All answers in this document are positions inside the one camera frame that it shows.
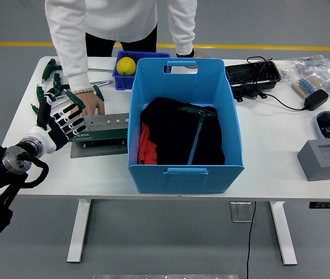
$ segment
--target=gray square holder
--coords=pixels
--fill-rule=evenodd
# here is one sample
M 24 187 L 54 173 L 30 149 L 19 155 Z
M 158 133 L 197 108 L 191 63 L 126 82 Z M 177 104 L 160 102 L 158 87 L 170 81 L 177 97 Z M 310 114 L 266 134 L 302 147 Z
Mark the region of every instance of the gray square holder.
M 330 138 L 307 141 L 297 157 L 308 181 L 330 180 Z

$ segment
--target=bin handle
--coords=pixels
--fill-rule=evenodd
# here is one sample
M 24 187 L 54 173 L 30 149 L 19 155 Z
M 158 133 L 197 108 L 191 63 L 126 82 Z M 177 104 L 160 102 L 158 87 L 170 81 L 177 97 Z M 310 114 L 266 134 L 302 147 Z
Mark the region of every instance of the bin handle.
M 209 171 L 203 167 L 168 167 L 164 170 L 163 174 L 205 174 L 208 175 Z
M 168 66 L 184 66 L 184 67 L 187 67 L 187 66 L 196 66 L 196 61 L 192 61 L 192 60 L 187 60 L 187 61 L 168 61 L 167 62 L 167 65 Z

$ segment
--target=black robotic arm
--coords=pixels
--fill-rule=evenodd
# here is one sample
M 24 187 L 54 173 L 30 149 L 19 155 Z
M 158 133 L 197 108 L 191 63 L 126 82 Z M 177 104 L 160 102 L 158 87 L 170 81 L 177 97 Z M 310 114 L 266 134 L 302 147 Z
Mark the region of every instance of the black robotic arm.
M 51 116 L 53 97 L 53 93 L 48 92 L 41 100 L 37 124 L 29 135 L 9 148 L 0 146 L 0 188 L 7 186 L 0 196 L 0 233 L 10 224 L 13 212 L 9 206 L 19 190 L 36 187 L 48 175 L 48 165 L 39 158 L 59 150 L 69 139 L 86 128 L 84 119 L 80 117 L 83 108 L 67 117 L 65 115 L 76 107 L 75 103 Z M 26 182 L 27 171 L 32 163 L 42 169 L 41 174 L 34 181 Z

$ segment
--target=yellow lemon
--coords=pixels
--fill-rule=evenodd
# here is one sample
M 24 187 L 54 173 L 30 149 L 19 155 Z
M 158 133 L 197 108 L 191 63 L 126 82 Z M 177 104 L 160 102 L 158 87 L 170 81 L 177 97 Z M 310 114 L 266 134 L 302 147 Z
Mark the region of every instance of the yellow lemon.
M 135 73 L 137 66 L 130 57 L 121 58 L 116 65 L 117 72 L 121 76 L 132 76 Z

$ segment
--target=black pants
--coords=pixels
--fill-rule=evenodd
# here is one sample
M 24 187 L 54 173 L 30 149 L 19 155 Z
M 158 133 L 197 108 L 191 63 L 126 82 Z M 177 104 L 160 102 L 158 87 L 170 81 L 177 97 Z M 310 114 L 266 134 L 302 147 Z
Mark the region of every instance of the black pants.
M 111 57 L 115 41 L 101 39 L 86 33 L 86 50 L 88 56 Z M 136 42 L 121 42 L 124 51 L 156 52 L 157 26 L 144 39 Z

